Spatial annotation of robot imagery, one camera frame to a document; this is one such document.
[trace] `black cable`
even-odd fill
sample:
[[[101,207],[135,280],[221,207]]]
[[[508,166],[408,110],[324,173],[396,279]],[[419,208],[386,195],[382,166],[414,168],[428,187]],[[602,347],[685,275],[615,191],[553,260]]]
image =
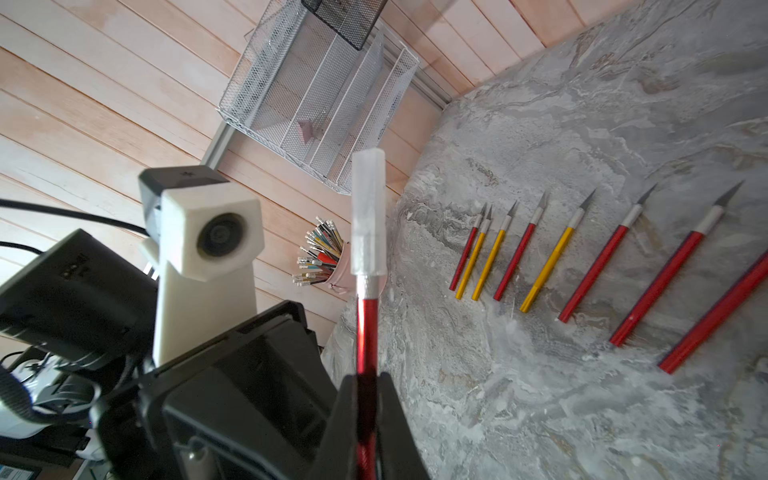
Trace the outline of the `black cable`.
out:
[[[22,353],[24,353],[24,352],[11,352],[11,353],[9,353],[8,355],[6,355],[6,356],[2,357],[2,358],[0,359],[0,366],[2,366],[3,362],[4,362],[5,360],[7,360],[9,357],[11,357],[11,356],[14,356],[14,355],[21,355]]]
[[[32,408],[26,388],[8,370],[0,367],[0,400],[20,419],[31,423],[62,424],[79,422],[88,417],[88,409],[75,413],[42,413]]]
[[[101,217],[99,215],[91,215],[76,210],[66,210],[64,208],[47,207],[45,205],[28,204],[26,202],[17,202],[16,200],[6,200],[0,198],[0,207],[14,208],[16,210],[27,210],[30,212],[39,212],[41,214],[59,215],[61,217],[79,218],[80,220],[87,220],[89,222],[98,222],[111,225],[113,227],[124,228],[125,230],[132,230],[142,235],[149,237],[149,233],[144,228],[132,223],[121,222],[107,217]]]
[[[42,250],[30,247],[29,245],[22,245],[21,243],[0,242],[0,247],[18,248],[19,250],[27,250],[28,252],[36,253],[38,255],[43,253]]]
[[[23,379],[21,381],[21,384],[24,385],[26,382],[32,380],[35,377],[35,375],[37,375],[37,372],[32,373],[30,376],[28,376],[27,378]]]

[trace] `gray marble tabletop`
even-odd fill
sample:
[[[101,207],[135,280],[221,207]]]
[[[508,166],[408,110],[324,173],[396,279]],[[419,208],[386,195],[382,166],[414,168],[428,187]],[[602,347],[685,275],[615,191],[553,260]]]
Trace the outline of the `gray marble tabletop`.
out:
[[[608,339],[714,200],[727,213],[626,345]],[[658,187],[575,317],[555,320],[631,204]],[[521,301],[594,202],[530,313]],[[492,294],[541,192],[512,285]],[[478,302],[503,212],[518,211]],[[463,300],[473,215],[495,221]],[[768,248],[768,2],[643,2],[451,103],[389,225],[380,362],[442,478],[768,478],[768,283],[670,376],[657,363]],[[353,370],[354,305],[323,354]]]

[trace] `wooden plank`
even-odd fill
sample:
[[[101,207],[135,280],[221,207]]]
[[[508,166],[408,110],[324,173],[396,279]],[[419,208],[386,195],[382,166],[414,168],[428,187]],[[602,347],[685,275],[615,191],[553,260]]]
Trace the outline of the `wooden plank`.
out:
[[[14,263],[9,263],[6,261],[0,261],[0,284],[3,284],[8,278],[11,278],[15,271],[14,269],[20,270],[21,267]],[[8,338],[7,336],[0,335],[0,355],[6,356],[11,352],[23,352],[25,351],[29,345],[27,345],[24,342],[19,342],[16,339]],[[11,363],[13,363],[15,359],[10,358],[5,360],[4,366],[10,366]]]
[[[637,0],[571,0],[583,23],[592,25],[616,15]]]
[[[227,77],[232,75],[240,54],[166,0],[120,0],[120,3]]]
[[[345,219],[235,153],[231,151],[225,153],[219,170],[311,224],[316,222],[315,217],[333,220],[339,232],[349,238],[349,222]]]
[[[148,167],[199,163],[157,135],[3,50],[0,88]]]
[[[379,148],[384,150],[387,162],[403,172],[406,176],[411,174],[421,155],[414,147],[411,147],[407,141],[400,138],[398,134],[390,129],[387,129],[387,131],[384,132],[381,143],[379,143]]]
[[[118,0],[55,1],[211,104],[218,104],[228,77]]]
[[[2,0],[0,14],[213,137],[221,122],[212,104],[53,0]]]
[[[0,239],[4,242],[20,243],[28,247],[34,247],[38,250],[46,251],[54,246],[56,242],[50,238],[43,237],[37,233],[31,232],[19,225],[15,225],[6,220],[0,219]],[[18,250],[15,248],[0,247],[0,258],[8,260],[18,265],[26,265],[37,255],[32,252]]]
[[[299,253],[303,255],[295,243],[264,230],[264,250],[257,258],[284,273],[297,275],[300,272],[299,266],[296,265]]]
[[[400,196],[392,189],[387,188],[384,190],[384,196],[386,205],[384,208],[386,209],[386,216],[391,217],[392,214],[395,212],[395,207],[397,206],[397,200],[400,200]]]
[[[386,186],[400,195],[408,183],[408,175],[404,174],[391,163],[386,163]]]
[[[285,300],[301,302],[304,307],[332,322],[338,322],[346,302],[317,288],[293,285],[289,275],[260,260],[253,262],[256,288]]]
[[[520,61],[472,0],[431,1],[493,73],[499,74]]]
[[[71,209],[70,205],[26,187],[2,174],[0,174],[0,191],[2,191],[4,198]],[[4,208],[0,211],[0,218],[57,241],[81,228],[136,267],[144,268],[144,265],[147,264],[147,260],[138,250],[141,238],[119,228],[101,223],[86,222],[76,218],[36,214],[9,208]]]
[[[281,298],[264,292],[263,290],[256,289],[256,307],[259,313],[272,308],[282,301],[283,299]],[[310,328],[310,330],[315,332],[315,336],[317,337],[317,344],[320,346],[325,346],[326,343],[328,343],[328,337],[330,337],[331,332],[333,331],[333,327],[336,326],[336,324],[325,317],[310,312],[307,309],[304,309],[304,316],[306,317],[307,326]]]
[[[21,270],[22,268],[23,268],[23,265],[19,265],[18,263],[14,263],[0,257],[0,285],[7,282],[8,279],[10,279],[16,273],[18,273],[18,271]],[[3,348],[5,348],[6,339],[8,339],[8,337],[0,335],[0,342],[2,342]],[[8,352],[3,352],[3,355],[5,355],[6,353],[10,353],[11,351],[12,350],[9,350]]]
[[[94,182],[3,136],[0,136],[0,152],[2,152],[2,158],[9,159],[0,161],[0,174],[64,204],[71,205],[75,209],[140,226],[144,225],[141,205],[111,188]]]
[[[441,115],[442,110],[413,87],[408,87],[389,122],[389,128],[420,152],[432,136],[432,129]]]
[[[453,85],[448,83],[448,81],[439,74],[437,70],[435,70],[432,66],[426,66],[422,68],[422,71],[432,80],[434,81],[438,87],[442,88],[442,90],[448,94],[449,101],[451,101],[454,98],[458,97],[458,90],[453,88]]]
[[[5,92],[0,134],[128,197],[138,199],[141,164]]]
[[[288,186],[300,191],[347,222],[352,219],[352,203],[348,195],[338,194],[329,189],[262,144],[237,132],[230,142],[230,150]]]
[[[429,0],[392,0],[419,30],[474,85],[493,77],[490,68],[472,51]]]
[[[203,157],[210,138],[2,15],[0,46],[181,150]]]
[[[411,22],[411,20],[406,17],[406,14],[404,14],[393,2],[387,2],[386,5],[384,5],[381,19],[429,65],[425,71],[428,71],[431,68],[438,77],[444,78],[445,82],[450,84],[458,93],[471,90],[474,87],[474,85],[467,80],[467,77],[465,77],[459,69],[456,68],[445,55],[443,55],[431,40],[424,36],[422,31],[419,30],[419,27]],[[445,89],[445,91],[452,97],[454,96],[454,94],[447,89]]]
[[[226,0],[228,4],[232,5],[243,16],[247,17],[254,24],[259,23],[261,16],[264,15],[266,6],[270,4],[270,0]]]
[[[224,43],[243,53],[246,35],[256,26],[224,0],[169,0]]]
[[[568,0],[511,0],[541,43],[551,47],[584,27]]]
[[[541,40],[525,23],[509,0],[472,0],[520,58],[544,49]]]

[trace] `white device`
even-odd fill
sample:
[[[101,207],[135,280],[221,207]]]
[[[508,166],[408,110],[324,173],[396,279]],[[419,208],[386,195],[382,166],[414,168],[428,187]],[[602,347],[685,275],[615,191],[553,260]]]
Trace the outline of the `white device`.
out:
[[[29,392],[32,402],[37,402],[42,391],[51,385],[61,373],[56,369],[61,359],[57,356],[42,360],[27,360],[16,366],[11,374],[19,382],[23,382],[24,388]],[[30,374],[32,367],[38,367],[34,374]],[[44,423],[32,423],[17,417],[10,409],[0,402],[0,436],[10,439],[26,439],[47,427]]]
[[[264,232],[259,200],[231,182],[163,190],[154,215],[159,243],[141,250],[159,274],[152,358],[162,366],[257,314]]]

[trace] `camera lens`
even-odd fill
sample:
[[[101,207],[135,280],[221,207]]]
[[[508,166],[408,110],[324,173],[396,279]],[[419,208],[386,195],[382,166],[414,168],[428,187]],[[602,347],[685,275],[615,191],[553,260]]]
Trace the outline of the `camera lens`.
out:
[[[240,245],[243,231],[243,219],[240,215],[219,215],[209,221],[200,232],[197,248],[211,257],[223,257]]]

